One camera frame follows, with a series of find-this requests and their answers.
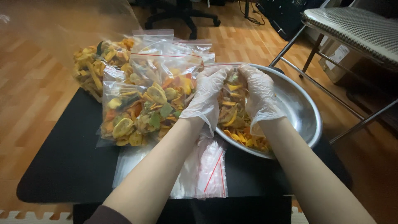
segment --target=forearm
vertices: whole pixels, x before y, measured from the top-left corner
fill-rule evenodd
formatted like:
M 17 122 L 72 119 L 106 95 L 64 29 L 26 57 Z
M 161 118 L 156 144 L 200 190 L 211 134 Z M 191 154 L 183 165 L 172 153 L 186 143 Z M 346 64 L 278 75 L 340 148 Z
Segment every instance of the forearm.
M 179 119 L 103 205 L 132 223 L 155 223 L 203 124 L 200 118 Z
M 287 118 L 260 121 L 259 125 L 311 223 L 375 223 Z

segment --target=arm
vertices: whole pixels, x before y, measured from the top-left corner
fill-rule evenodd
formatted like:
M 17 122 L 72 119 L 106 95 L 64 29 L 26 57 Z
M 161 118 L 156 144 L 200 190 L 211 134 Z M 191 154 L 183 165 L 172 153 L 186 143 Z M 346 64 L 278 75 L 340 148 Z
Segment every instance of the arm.
M 155 223 L 203 124 L 199 117 L 179 119 L 103 205 L 132 223 Z
M 248 81 L 246 110 L 251 134 L 259 124 L 311 223 L 375 223 L 344 184 L 315 155 L 278 107 L 272 79 L 249 65 L 239 68 Z
M 376 223 L 286 117 L 259 125 L 310 223 Z
M 212 137 L 219 115 L 217 95 L 226 73 L 226 69 L 205 69 L 198 74 L 195 97 L 179 120 L 103 205 L 134 224 L 157 221 L 199 133 Z

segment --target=electrical cable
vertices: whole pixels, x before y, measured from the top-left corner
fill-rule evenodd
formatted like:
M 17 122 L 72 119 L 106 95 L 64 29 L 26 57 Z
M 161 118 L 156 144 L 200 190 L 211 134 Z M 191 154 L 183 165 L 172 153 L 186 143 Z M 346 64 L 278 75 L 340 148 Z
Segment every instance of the electrical cable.
M 252 8 L 253 8 L 253 13 L 257 13 L 257 14 L 259 14 L 260 15 L 260 17 L 261 17 L 261 20 L 263 21 L 262 23 L 261 22 L 259 22 L 259 21 L 257 21 L 255 18 L 253 18 L 253 17 L 247 17 L 247 19 L 250 21 L 250 22 L 252 22 L 252 23 L 254 23 L 254 24 L 257 24 L 257 25 L 265 25 L 265 21 L 264 21 L 264 19 L 263 19 L 263 16 L 261 15 L 261 13 L 259 12 L 259 10 L 254 10 L 254 6 L 253 6 L 253 3 L 251 2 L 251 5 L 252 5 Z M 245 15 L 245 13 L 242 11 L 242 7 L 241 7 L 241 5 L 240 5 L 240 2 L 239 2 L 239 9 L 240 9 L 240 12 L 243 14 L 243 15 Z

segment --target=hand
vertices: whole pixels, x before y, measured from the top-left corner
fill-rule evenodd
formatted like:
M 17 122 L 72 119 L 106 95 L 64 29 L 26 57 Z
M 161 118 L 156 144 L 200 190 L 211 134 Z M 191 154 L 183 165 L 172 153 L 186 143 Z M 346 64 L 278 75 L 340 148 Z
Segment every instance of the hand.
M 271 77 L 247 64 L 239 66 L 238 69 L 248 82 L 249 98 L 246 103 L 246 112 L 252 119 L 250 133 L 262 136 L 261 130 L 256 125 L 257 122 L 281 118 L 286 114 L 279 108 L 279 103 L 276 101 Z
M 231 66 L 207 68 L 196 77 L 197 91 L 189 106 L 181 113 L 180 118 L 200 117 L 209 128 L 203 127 L 201 135 L 214 137 L 214 131 L 220 115 L 217 97 Z

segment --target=metal chair frame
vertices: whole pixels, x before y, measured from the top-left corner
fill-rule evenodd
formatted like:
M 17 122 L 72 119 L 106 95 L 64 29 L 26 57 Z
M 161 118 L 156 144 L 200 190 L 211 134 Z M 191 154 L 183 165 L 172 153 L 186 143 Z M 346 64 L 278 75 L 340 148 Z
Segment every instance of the metal chair frame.
M 339 99 L 336 95 L 334 95 L 333 93 L 331 93 L 329 90 L 327 90 L 325 87 L 323 87 L 321 84 L 319 84 L 317 81 L 315 81 L 312 77 L 308 76 L 305 72 L 308 69 L 308 66 L 310 65 L 313 57 L 315 54 L 320 55 L 321 57 L 323 57 L 324 59 L 328 60 L 329 62 L 331 62 L 332 64 L 334 64 L 335 66 L 343 69 L 344 71 L 348 72 L 351 75 L 354 75 L 357 79 L 359 79 L 359 81 L 361 81 L 362 83 L 364 83 L 365 85 L 371 85 L 368 81 L 366 81 L 364 78 L 362 78 L 361 76 L 355 74 L 354 72 L 350 71 L 349 69 L 343 67 L 342 65 L 340 65 L 338 62 L 334 61 L 333 59 L 329 58 L 328 56 L 324 55 L 322 52 L 319 51 L 319 45 L 322 41 L 322 39 L 324 38 L 325 34 L 323 34 L 324 32 L 320 29 L 317 29 L 316 27 L 311 26 L 311 28 L 314 28 L 316 30 L 318 30 L 321 34 L 318 36 L 318 39 L 316 40 L 314 47 L 311 50 L 311 53 L 308 56 L 307 61 L 305 62 L 305 65 L 303 67 L 303 69 L 299 69 L 298 67 L 296 67 L 294 64 L 292 64 L 290 61 L 286 60 L 283 56 L 285 55 L 285 53 L 293 46 L 295 40 L 297 39 L 297 37 L 300 35 L 300 33 L 305 29 L 306 25 L 304 25 L 300 31 L 293 37 L 293 39 L 282 49 L 282 51 L 276 56 L 276 58 L 271 62 L 271 64 L 269 66 L 275 66 L 279 60 L 285 62 L 287 65 L 289 65 L 290 67 L 292 67 L 294 70 L 296 70 L 299 73 L 299 77 L 300 78 L 307 78 L 310 82 L 312 82 L 315 86 L 317 86 L 318 88 L 320 88 L 323 92 L 325 92 L 327 95 L 329 95 L 331 98 L 333 98 L 334 100 L 336 100 L 337 102 L 339 102 L 342 106 L 344 106 L 347 110 L 349 110 L 353 115 L 355 115 L 357 118 L 360 119 L 360 122 L 358 124 L 356 124 L 355 126 L 351 127 L 350 129 L 348 129 L 347 131 L 339 134 L 338 136 L 336 136 L 335 138 L 333 138 L 332 140 L 329 141 L 330 144 L 334 144 L 337 140 L 339 140 L 340 138 L 346 136 L 346 135 L 350 135 L 355 133 L 356 131 L 360 130 L 362 127 L 364 127 L 365 125 L 367 125 L 369 122 L 373 121 L 374 119 L 376 119 L 380 114 L 382 114 L 384 111 L 386 111 L 387 109 L 389 109 L 390 107 L 392 107 L 393 105 L 395 105 L 396 103 L 398 103 L 398 98 L 395 99 L 394 101 L 392 101 L 391 103 L 389 103 L 388 105 L 386 105 L 385 107 L 383 107 L 382 109 L 370 114 L 367 118 L 364 118 L 361 114 L 359 114 L 357 111 L 355 111 L 353 108 L 351 108 L 348 104 L 346 104 L 344 101 L 342 101 L 341 99 Z M 329 36 L 328 37 L 344 44 L 347 45 L 346 43 L 341 42 L 340 40 Z M 351 49 L 354 49 L 355 51 L 364 54 L 363 52 L 361 52 L 360 50 L 353 48 L 352 46 L 350 46 Z

